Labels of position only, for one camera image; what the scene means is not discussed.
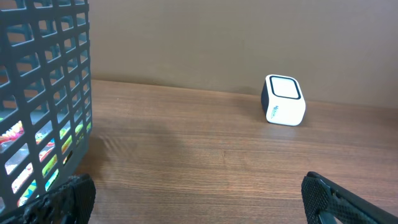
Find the wood grain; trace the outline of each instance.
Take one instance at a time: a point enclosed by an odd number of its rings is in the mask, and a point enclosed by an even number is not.
[[[398,110],[307,103],[267,123],[259,96],[92,81],[93,132],[77,173],[91,223],[305,223],[314,170],[398,215]]]

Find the tabletop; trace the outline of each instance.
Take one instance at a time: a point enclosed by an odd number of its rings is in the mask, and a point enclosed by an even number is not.
[[[307,102],[270,124],[260,96],[92,81],[90,148],[76,173],[90,223],[306,223],[312,170],[398,216],[398,110]]]

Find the gray plastic crate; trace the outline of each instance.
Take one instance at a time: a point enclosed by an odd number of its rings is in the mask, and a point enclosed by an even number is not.
[[[68,179],[92,128],[87,0],[0,1],[0,213]]]

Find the wooden table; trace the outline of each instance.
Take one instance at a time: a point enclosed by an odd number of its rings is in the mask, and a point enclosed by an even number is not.
[[[288,127],[267,123],[259,96],[95,80],[92,89],[77,170],[95,180],[91,223],[306,223],[310,170],[398,215],[398,110],[309,101]]]

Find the logo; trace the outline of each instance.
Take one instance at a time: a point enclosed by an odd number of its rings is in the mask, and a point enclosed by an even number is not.
[[[276,112],[278,111],[279,107],[275,106],[274,109],[272,109],[272,114],[271,114],[271,119],[274,118],[274,116],[276,115]]]

